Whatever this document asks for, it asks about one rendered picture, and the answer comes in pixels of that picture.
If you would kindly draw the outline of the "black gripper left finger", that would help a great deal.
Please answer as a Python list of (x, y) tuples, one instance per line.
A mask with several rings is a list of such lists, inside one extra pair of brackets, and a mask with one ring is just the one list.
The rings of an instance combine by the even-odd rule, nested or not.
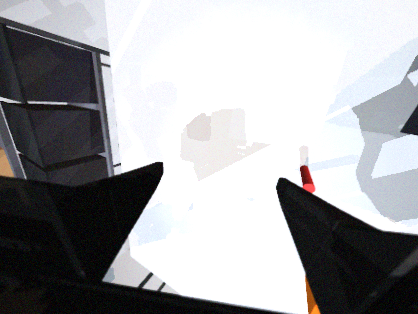
[(78, 277), (102, 281), (163, 173), (157, 161), (75, 187), (0, 176), (0, 213), (51, 222)]

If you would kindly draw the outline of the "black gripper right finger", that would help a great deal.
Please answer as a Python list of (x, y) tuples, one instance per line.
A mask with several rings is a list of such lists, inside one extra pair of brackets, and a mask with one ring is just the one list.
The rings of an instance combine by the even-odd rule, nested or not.
[(319, 314), (361, 314), (418, 265), (418, 234), (379, 229), (284, 177), (276, 191)]

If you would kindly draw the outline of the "red peg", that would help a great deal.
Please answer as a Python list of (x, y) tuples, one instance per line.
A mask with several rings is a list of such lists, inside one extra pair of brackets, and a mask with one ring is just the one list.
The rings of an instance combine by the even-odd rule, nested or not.
[(301, 166), (300, 173), (301, 173), (303, 188), (314, 193), (316, 191), (316, 187), (315, 187), (313, 178), (311, 176), (309, 167), (306, 165)]

